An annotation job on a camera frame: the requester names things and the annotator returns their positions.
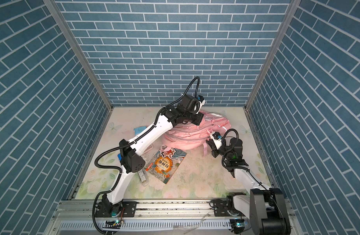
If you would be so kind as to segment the pink school backpack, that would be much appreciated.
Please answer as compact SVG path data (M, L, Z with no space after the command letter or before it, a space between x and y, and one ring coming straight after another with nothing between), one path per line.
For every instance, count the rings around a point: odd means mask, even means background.
M231 128L230 121L217 113L201 111L203 114L200 125L194 125L190 122L181 123L173 127L161 136L161 152L169 151L172 148L180 150L190 150L199 146L203 147L203 154L208 152L206 140L210 138L213 132L219 132L224 135Z

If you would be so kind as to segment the colourful illustrated children's book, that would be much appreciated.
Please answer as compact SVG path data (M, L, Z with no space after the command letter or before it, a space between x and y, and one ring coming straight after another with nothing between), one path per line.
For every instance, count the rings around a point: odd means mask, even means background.
M187 153L177 148L160 149L147 163L144 170L167 184Z

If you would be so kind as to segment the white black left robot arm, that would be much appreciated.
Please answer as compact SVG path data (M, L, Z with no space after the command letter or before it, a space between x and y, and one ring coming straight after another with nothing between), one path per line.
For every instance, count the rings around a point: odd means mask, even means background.
M171 130L178 124L185 121L199 126L203 113L200 112L202 106L205 104L203 96L192 97L183 95L178 99L179 104L173 106L169 104L162 107L154 120L144 131L130 140L121 140L119 146L101 153L94 161L94 165L101 169L117 169L119 171L114 180L112 188L108 191L103 191L97 194L93 204L93 215L98 212L104 213L108 216L122 215L121 203L125 191L135 173L142 170L145 166L145 160L142 154L159 137L165 132ZM115 165L101 165L99 160L105 155L120 151L120 164Z

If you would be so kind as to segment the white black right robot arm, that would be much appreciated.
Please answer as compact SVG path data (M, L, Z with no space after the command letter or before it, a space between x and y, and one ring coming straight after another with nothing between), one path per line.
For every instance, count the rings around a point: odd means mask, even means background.
M291 225L284 195L280 189L266 185L252 173L243 159L242 140L232 138L227 144L220 137L211 137L206 143L212 156L222 156L222 166L249 191L249 198L243 194L230 196L228 206L247 217L256 235L289 235Z

